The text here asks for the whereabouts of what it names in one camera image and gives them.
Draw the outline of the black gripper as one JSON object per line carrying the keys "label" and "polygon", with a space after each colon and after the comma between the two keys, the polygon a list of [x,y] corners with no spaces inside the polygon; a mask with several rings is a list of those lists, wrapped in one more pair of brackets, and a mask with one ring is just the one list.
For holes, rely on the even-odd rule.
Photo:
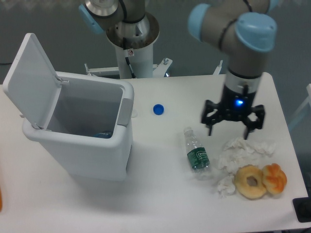
{"label": "black gripper", "polygon": [[240,91],[234,91],[224,85],[221,100],[214,103],[206,100],[201,113],[201,123],[208,129],[208,136],[212,135],[213,126],[223,120],[242,121],[246,126],[243,138],[246,140],[251,132],[263,128],[265,108],[263,105],[253,107],[256,92],[250,92],[250,86],[244,84]]}

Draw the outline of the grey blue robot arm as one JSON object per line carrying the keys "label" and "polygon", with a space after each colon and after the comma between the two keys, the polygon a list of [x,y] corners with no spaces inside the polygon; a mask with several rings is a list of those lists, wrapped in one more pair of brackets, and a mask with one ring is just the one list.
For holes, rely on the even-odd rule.
{"label": "grey blue robot arm", "polygon": [[[225,0],[219,6],[202,3],[191,10],[190,35],[229,57],[221,99],[206,100],[201,114],[209,130],[223,120],[242,122],[245,137],[263,127],[265,109],[254,106],[253,100],[275,46],[277,25],[268,14],[276,5],[275,0]],[[159,24],[144,1],[86,0],[79,12],[94,33],[105,33],[114,45],[122,79],[154,75],[153,44]]]}

